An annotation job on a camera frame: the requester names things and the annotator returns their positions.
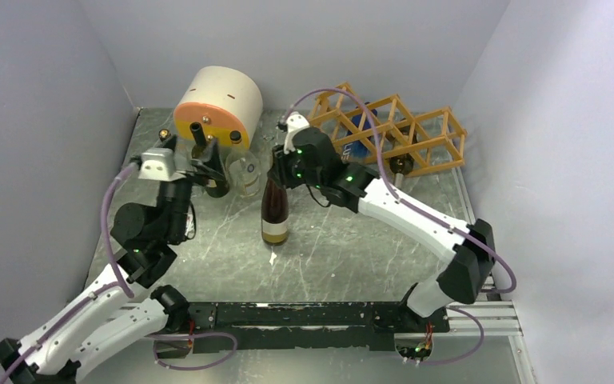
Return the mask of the clear bottle black cap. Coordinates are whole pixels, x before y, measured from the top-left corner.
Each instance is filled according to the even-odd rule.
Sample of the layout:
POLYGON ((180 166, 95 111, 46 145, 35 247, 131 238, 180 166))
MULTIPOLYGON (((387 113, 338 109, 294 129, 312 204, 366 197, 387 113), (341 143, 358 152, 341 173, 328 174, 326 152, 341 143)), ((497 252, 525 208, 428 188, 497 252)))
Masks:
POLYGON ((173 150, 177 144, 177 136, 172 134, 169 130, 160 130, 158 133, 159 146, 163 148, 170 148, 173 150))

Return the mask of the dark green wine bottle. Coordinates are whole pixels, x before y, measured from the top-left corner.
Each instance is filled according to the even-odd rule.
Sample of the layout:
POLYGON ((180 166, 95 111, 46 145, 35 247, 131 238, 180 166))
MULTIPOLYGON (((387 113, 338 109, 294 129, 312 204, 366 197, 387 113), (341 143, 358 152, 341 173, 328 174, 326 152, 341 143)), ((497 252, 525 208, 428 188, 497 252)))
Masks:
MULTIPOLYGON (((193 135, 194 144, 196 141, 203 142, 203 144, 206 144, 207 142, 209 142, 209 139, 206 137, 203 127, 200 122, 191 123, 189 126, 189 130, 191 134, 193 135)), ((222 198, 222 197, 225 197, 229 193, 229 190, 228 191, 206 191, 206 193, 212 198, 222 198)))

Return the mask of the dark bottle gold foil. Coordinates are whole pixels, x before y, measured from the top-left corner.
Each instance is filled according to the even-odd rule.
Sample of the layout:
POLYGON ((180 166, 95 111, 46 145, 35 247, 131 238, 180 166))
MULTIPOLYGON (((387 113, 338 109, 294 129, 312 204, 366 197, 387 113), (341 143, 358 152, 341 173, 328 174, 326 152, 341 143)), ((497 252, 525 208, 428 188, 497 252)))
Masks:
POLYGON ((285 188, 277 184, 267 172, 261 201, 261 238, 270 246, 279 246, 289 236, 289 203, 285 188))

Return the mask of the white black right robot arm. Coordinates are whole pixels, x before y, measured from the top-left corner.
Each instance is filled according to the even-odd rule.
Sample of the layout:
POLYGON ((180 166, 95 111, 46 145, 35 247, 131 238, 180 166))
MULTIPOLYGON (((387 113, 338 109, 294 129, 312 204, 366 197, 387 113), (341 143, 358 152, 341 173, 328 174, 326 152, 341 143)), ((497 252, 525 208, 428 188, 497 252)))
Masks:
POLYGON ((406 330, 420 330, 431 314, 451 302, 476 301, 495 263, 492 227, 486 221, 452 218, 387 187, 375 170, 342 161, 326 134, 311 126, 275 145, 272 157, 269 176, 279 185, 315 188, 331 205, 379 220, 445 262, 443 270, 417 283, 404 298, 399 319, 406 330))

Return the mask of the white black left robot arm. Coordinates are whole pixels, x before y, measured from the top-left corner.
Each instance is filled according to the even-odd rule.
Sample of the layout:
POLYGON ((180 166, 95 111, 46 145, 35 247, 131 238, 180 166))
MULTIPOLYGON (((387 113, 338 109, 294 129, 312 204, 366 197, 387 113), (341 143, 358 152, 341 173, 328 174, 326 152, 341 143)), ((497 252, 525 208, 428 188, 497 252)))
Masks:
POLYGON ((225 173, 216 139, 198 139, 198 154, 184 163, 177 141, 163 130, 158 144, 132 157, 111 182, 101 205, 102 239, 121 249, 109 252, 102 272, 48 322, 0 341, 2 382, 77 383, 142 338, 193 333, 187 299, 160 280, 177 257, 173 247, 196 234, 193 187, 222 182, 225 173), (157 201, 128 203, 110 216, 114 194, 131 174, 158 182, 157 201))

